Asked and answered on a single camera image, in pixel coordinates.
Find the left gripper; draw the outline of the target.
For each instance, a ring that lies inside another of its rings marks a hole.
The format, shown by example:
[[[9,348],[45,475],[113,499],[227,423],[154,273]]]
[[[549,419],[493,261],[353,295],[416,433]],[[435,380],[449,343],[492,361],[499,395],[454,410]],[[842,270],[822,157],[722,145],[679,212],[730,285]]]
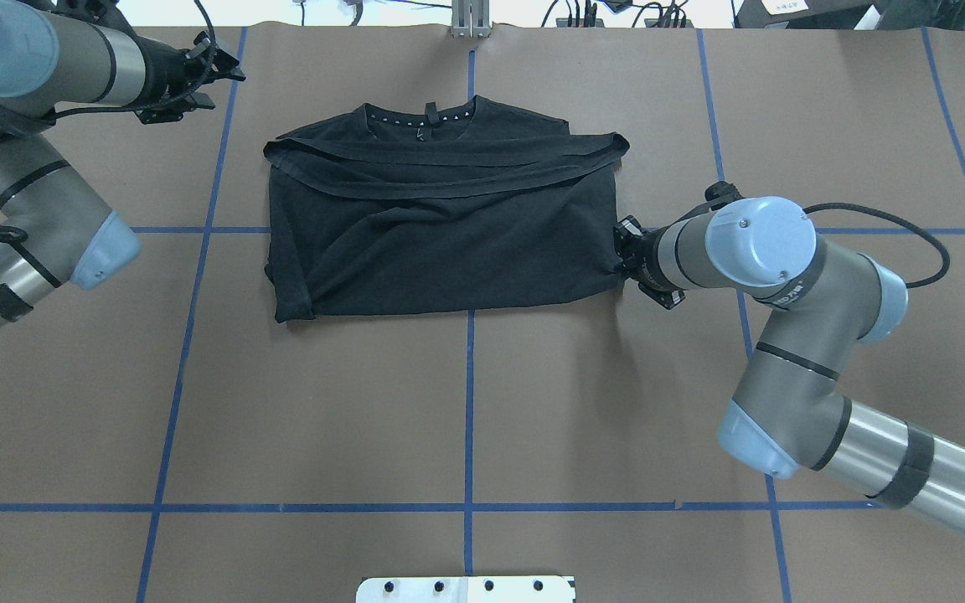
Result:
[[[207,93],[192,92],[173,100],[191,85],[209,85],[218,80],[245,81],[240,61],[210,37],[199,32],[191,49],[174,49],[156,39],[138,38],[145,61],[145,84],[137,98],[142,125],[166,125],[182,120],[185,114],[217,107]]]

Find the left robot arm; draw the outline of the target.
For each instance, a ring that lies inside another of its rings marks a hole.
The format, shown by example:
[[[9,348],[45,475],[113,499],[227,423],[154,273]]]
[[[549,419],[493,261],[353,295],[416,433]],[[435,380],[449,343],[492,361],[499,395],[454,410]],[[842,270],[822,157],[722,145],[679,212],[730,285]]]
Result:
[[[212,110],[203,85],[245,80],[212,20],[191,47],[142,37],[115,1],[0,1],[0,329],[65,283],[95,289],[142,242],[45,132],[68,117],[143,125]]]

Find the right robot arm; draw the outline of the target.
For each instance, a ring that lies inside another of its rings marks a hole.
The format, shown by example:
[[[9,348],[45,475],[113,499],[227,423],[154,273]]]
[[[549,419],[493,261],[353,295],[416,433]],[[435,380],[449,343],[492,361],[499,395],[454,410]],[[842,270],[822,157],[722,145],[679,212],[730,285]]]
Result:
[[[686,291],[743,291],[770,309],[724,419],[721,449],[766,476],[807,468],[876,505],[965,535],[965,447],[839,393],[859,343],[904,319],[906,282],[831,243],[781,196],[699,206],[665,228],[614,225],[617,269],[667,309]]]

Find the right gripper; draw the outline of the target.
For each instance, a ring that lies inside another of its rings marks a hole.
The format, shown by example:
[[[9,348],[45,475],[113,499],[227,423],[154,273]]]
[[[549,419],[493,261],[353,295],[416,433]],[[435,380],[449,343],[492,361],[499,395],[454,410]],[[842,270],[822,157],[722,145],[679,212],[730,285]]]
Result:
[[[660,267],[660,240],[667,228],[644,229],[633,216],[613,226],[614,251],[619,260],[613,270],[625,280],[635,281],[639,291],[670,312],[684,301],[685,290],[679,289],[663,274]]]

